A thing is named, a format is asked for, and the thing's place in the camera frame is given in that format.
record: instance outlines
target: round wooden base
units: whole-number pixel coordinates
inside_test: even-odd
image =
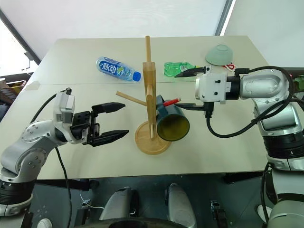
[[[155,155],[164,152],[171,142],[163,140],[157,133],[155,139],[150,138],[149,122],[142,123],[135,132],[137,147],[144,153]]]

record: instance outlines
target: bottle cap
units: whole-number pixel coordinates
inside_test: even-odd
[[[133,80],[138,82],[140,79],[141,79],[141,73],[135,71],[134,74],[133,74]]]

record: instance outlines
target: wooden mug tree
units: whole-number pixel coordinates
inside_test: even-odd
[[[147,62],[142,63],[144,90],[148,121],[142,123],[136,130],[135,142],[137,147],[147,154],[164,152],[171,144],[163,140],[156,131],[156,70],[155,62],[151,61],[150,37],[146,36]]]

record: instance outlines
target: table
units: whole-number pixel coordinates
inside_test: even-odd
[[[217,42],[231,42],[233,37],[213,37]],[[183,44],[190,44],[187,56],[184,60],[192,63],[203,62],[204,58],[199,57],[202,49],[200,43],[205,40],[212,40],[211,37],[195,38],[152,38],[152,59],[156,62],[157,72],[157,94],[165,99],[181,97],[182,102],[198,103],[194,97],[194,82],[192,78],[185,81],[170,82],[173,78],[162,75],[164,60],[162,51],[164,46],[154,48],[156,43],[170,44],[175,40],[184,40]],[[247,37],[235,37],[240,42],[244,40],[246,45],[241,52],[243,58],[235,56],[236,64],[239,67],[257,67],[267,65],[267,62],[252,45]],[[144,47],[144,38],[121,39],[122,43],[141,43]],[[54,93],[66,87],[72,88],[72,94],[76,96],[75,112],[87,111],[92,105],[106,102],[121,102],[126,107],[110,114],[100,114],[97,121],[101,124],[101,132],[110,130],[126,130],[130,132],[122,139],[114,143],[91,147],[82,144],[66,144],[59,147],[68,177],[70,179],[99,178],[117,176],[138,176],[138,175],[160,175],[160,174],[189,174],[189,173],[216,173],[216,172],[245,172],[260,171],[266,163],[266,150],[263,139],[255,126],[246,133],[229,139],[220,139],[213,136],[206,126],[206,120],[202,112],[184,110],[190,122],[190,131],[185,138],[173,142],[162,154],[147,155],[142,153],[135,144],[134,133],[137,127],[147,120],[144,106],[125,100],[115,95],[121,91],[139,99],[144,99],[143,81],[141,83],[130,83],[121,81],[110,76],[104,76],[95,68],[95,59],[98,57],[94,50],[94,44],[100,43],[99,49],[111,49],[110,44],[119,43],[119,39],[64,39],[58,41],[41,65],[30,79],[29,85],[20,93],[7,115],[0,123],[0,154],[2,151],[18,139],[24,129],[40,106]],[[69,53],[69,61],[79,68],[78,72],[68,60],[65,59],[65,51],[74,49],[76,53]],[[130,47],[122,48],[122,52],[114,50],[116,59],[126,60],[125,53]],[[140,67],[144,61],[144,51],[133,53],[134,59],[129,60],[130,65]],[[166,59],[178,61],[181,54],[172,50]],[[222,67],[216,67],[216,71],[224,71]],[[52,118],[53,101],[42,111],[39,119]],[[211,124],[216,132],[226,134],[235,132],[249,123],[253,118],[253,103],[250,100],[228,101],[226,105],[215,104],[215,110]],[[60,164],[55,150],[53,150],[46,164],[41,170],[38,179],[63,179]]]

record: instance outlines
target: dark green mug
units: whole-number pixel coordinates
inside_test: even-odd
[[[164,99],[161,95],[156,97],[156,116],[157,134],[166,141],[176,141],[185,137],[190,129],[190,123],[182,110],[175,106],[163,106]]]

